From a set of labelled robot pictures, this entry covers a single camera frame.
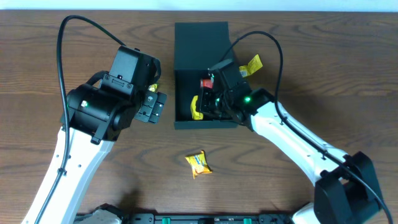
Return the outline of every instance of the white backdrop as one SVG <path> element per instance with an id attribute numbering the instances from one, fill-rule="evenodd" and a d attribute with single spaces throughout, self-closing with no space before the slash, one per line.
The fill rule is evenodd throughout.
<path id="1" fill-rule="evenodd" d="M 0 9 L 398 12 L 398 0 L 0 0 Z"/>

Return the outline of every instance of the open box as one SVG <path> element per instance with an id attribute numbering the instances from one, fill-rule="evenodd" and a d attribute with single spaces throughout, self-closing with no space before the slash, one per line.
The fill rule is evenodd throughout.
<path id="1" fill-rule="evenodd" d="M 227 22 L 175 24 L 175 129 L 235 128 L 232 120 L 192 119 L 192 98 L 200 92 L 200 80 L 231 46 Z M 233 51 L 225 57 L 233 58 Z"/>

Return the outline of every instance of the green light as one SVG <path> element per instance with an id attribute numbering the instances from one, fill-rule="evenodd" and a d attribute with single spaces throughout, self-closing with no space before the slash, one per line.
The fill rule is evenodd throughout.
<path id="1" fill-rule="evenodd" d="M 249 103 L 250 101 L 251 101 L 250 96 L 247 96 L 247 97 L 244 98 L 244 102 L 245 103 Z"/>

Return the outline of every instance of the cable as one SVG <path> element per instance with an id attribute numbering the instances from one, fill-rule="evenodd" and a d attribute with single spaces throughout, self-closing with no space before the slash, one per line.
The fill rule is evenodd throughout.
<path id="1" fill-rule="evenodd" d="M 64 18 L 64 20 L 62 21 L 60 30 L 58 33 L 58 39 L 57 39 L 57 67 L 58 67 L 58 78 L 59 78 L 60 89 L 61 89 L 63 115 L 64 115 L 64 120 L 65 120 L 65 149 L 63 152 L 61 167 L 58 169 L 57 177 L 55 178 L 55 181 L 50 189 L 49 194 L 47 195 L 47 198 L 45 199 L 45 201 L 42 205 L 42 208 L 39 211 L 39 214 L 37 215 L 35 224 L 38 224 L 40 222 L 40 219 L 42 218 L 43 213 L 44 213 L 45 209 L 47 208 L 47 205 L 49 204 L 51 197 L 54 194 L 54 191 L 57 188 L 57 185 L 60 182 L 62 175 L 66 175 L 66 173 L 67 173 L 65 168 L 67 166 L 67 161 L 68 161 L 68 157 L 69 157 L 69 143 L 70 143 L 69 128 L 70 128 L 70 124 L 69 124 L 67 93 L 65 91 L 65 83 L 63 80 L 63 70 L 62 70 L 62 37 L 63 37 L 63 31 L 65 30 L 65 26 L 66 26 L 67 22 L 71 19 L 79 19 L 79 20 L 88 22 L 91 25 L 97 27 L 100 31 L 104 32 L 106 35 L 110 36 L 113 40 L 115 40 L 120 45 L 126 45 L 123 42 L 121 42 L 117 37 L 115 37 L 113 34 L 111 34 L 109 31 L 107 31 L 105 28 L 101 27 L 96 22 L 91 21 L 83 16 L 70 15 L 70 16 L 67 16 L 66 18 Z"/>
<path id="2" fill-rule="evenodd" d="M 276 47 L 278 48 L 279 51 L 279 72 L 278 72 L 278 79 L 277 79 L 277 83 L 276 83 L 276 88 L 275 88 L 275 99 L 274 99 L 274 103 L 275 103 L 275 110 L 278 114 L 278 116 L 281 118 L 281 124 L 286 124 L 286 126 L 288 126 L 298 137 L 302 138 L 305 142 L 307 142 L 309 145 L 311 145 L 312 147 L 314 147 L 319 153 L 322 153 L 323 156 L 325 156 L 326 158 L 330 159 L 331 161 L 333 161 L 334 163 L 336 163 L 339 167 L 341 167 L 345 172 L 347 172 L 353 179 L 355 179 L 356 181 L 358 181 L 359 183 L 361 183 L 365 188 L 367 188 L 376 198 L 377 202 L 379 203 L 379 205 L 382 207 L 382 209 L 384 210 L 384 213 L 386 214 L 386 217 L 388 219 L 388 222 L 390 224 L 393 224 L 392 221 L 392 216 L 391 213 L 389 211 L 389 209 L 387 208 L 387 205 L 384 203 L 384 201 L 377 195 L 377 193 L 375 193 L 375 191 L 360 177 L 358 177 L 352 170 L 350 170 L 348 167 L 346 167 L 342 162 L 340 162 L 337 158 L 335 158 L 334 156 L 332 156 L 331 154 L 328 153 L 328 151 L 326 149 L 322 149 L 320 146 L 318 146 L 317 144 L 315 144 L 314 142 L 312 142 L 309 138 L 307 138 L 306 136 L 304 136 L 300 131 L 298 131 L 295 127 L 292 126 L 292 124 L 290 124 L 288 122 L 287 117 L 283 117 L 282 113 L 280 112 L 279 109 L 279 104 L 278 104 L 278 93 L 279 93 L 279 87 L 280 87 L 280 83 L 282 81 L 282 69 L 284 66 L 284 58 L 283 58 L 283 53 L 282 53 L 282 48 L 280 47 L 280 44 L 278 42 L 278 40 L 275 39 L 275 37 L 273 37 L 272 35 L 268 34 L 267 32 L 264 31 L 252 31 L 252 32 L 248 32 L 247 34 L 244 34 L 243 36 L 239 37 L 238 39 L 235 40 L 235 42 L 233 42 L 231 44 L 231 46 L 229 47 L 229 49 L 225 52 L 225 54 L 223 55 L 223 57 L 221 58 L 220 62 L 224 60 L 224 58 L 226 57 L 226 55 L 228 54 L 228 52 L 242 39 L 244 39 L 245 37 L 252 35 L 252 34 L 262 34 L 267 36 L 268 38 L 270 38 L 271 40 L 274 41 L 274 43 L 276 44 Z"/>

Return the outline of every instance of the wooden table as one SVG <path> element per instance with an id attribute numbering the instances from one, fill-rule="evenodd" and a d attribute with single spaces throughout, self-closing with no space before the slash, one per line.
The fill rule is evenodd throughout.
<path id="1" fill-rule="evenodd" d="M 174 22 L 228 21 L 231 40 L 265 30 L 285 58 L 280 101 L 321 138 L 376 167 L 398 218 L 398 14 L 328 12 L 0 11 L 0 223 L 19 223 L 49 166 L 62 104 L 55 44 L 62 19 L 80 14 L 130 47 L 160 58 L 168 95 L 157 125 L 133 121 L 99 167 L 80 207 L 102 203 L 160 213 L 294 212 L 313 200 L 304 173 L 246 128 L 174 130 Z M 109 70 L 118 45 L 82 21 L 67 25 L 67 90 Z M 239 43 L 241 64 L 257 53 L 264 67 L 248 80 L 273 92 L 279 66 L 261 36 Z M 207 152 L 210 175 L 192 179 L 187 154 Z M 370 223 L 385 222 L 380 213 Z"/>

